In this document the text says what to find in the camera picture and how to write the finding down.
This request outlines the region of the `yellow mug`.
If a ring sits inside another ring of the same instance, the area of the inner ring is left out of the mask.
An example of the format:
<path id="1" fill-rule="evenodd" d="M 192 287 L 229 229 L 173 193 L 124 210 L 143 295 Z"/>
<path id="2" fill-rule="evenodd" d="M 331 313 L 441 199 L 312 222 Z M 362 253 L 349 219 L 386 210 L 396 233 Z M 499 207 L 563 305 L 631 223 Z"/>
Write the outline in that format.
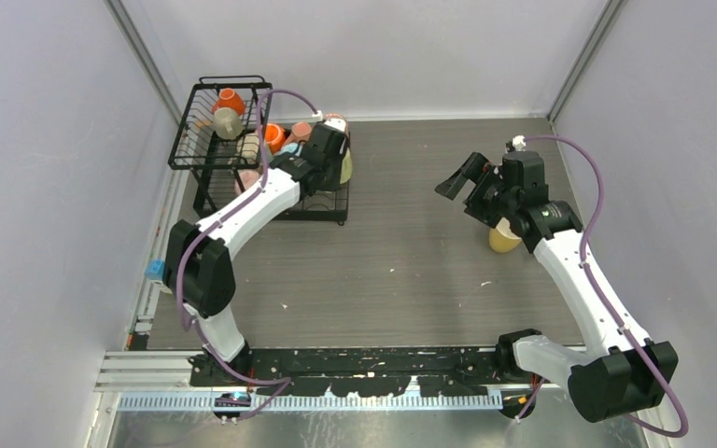
<path id="1" fill-rule="evenodd" d="M 512 231 L 510 221 L 503 217 L 489 230 L 488 243 L 493 251 L 505 254 L 516 249 L 522 239 Z"/>

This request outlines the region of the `light green mug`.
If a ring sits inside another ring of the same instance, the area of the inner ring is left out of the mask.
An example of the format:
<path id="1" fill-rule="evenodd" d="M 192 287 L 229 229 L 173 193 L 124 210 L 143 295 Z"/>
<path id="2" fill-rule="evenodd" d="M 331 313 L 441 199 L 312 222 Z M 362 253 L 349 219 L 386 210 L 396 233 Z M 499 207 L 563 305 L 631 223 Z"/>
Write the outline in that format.
<path id="1" fill-rule="evenodd" d="M 344 157 L 342 159 L 339 183 L 341 185 L 348 183 L 352 177 L 352 174 L 353 174 L 353 161 L 352 161 L 351 150 L 348 148 L 344 152 Z"/>

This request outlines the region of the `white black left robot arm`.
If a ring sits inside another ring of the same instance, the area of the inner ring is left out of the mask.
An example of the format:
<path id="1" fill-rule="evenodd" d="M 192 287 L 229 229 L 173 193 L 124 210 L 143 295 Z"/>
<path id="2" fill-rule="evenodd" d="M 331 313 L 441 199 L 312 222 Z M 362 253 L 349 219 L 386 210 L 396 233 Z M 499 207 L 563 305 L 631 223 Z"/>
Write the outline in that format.
<path id="1" fill-rule="evenodd" d="M 201 333 L 215 358 L 213 373 L 224 385 L 240 385 L 249 372 L 248 345 L 231 307 L 236 255 L 289 208 L 341 187 L 348 149 L 346 119 L 327 116 L 298 149 L 277 153 L 260 180 L 231 203 L 196 223 L 180 220 L 171 229 L 162 281 L 180 306 L 184 326 Z"/>

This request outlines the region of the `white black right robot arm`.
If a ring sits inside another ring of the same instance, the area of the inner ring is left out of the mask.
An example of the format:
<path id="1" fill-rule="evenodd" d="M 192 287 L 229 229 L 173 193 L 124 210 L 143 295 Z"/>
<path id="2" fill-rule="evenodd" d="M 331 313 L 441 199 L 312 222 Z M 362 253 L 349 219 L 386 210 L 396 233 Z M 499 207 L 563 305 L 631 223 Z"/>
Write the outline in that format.
<path id="1" fill-rule="evenodd" d="M 585 349 L 555 343 L 535 329 L 499 336 L 496 371 L 508 383 L 530 373 L 569 394 L 591 423 L 661 404 L 678 365 L 669 342 L 656 343 L 622 305 L 601 270 L 592 267 L 583 223 L 565 201 L 552 200 L 543 159 L 518 151 L 495 165 L 473 152 L 436 192 L 453 200 L 474 186 L 464 211 L 491 228 L 507 221 L 554 280 L 582 334 Z"/>

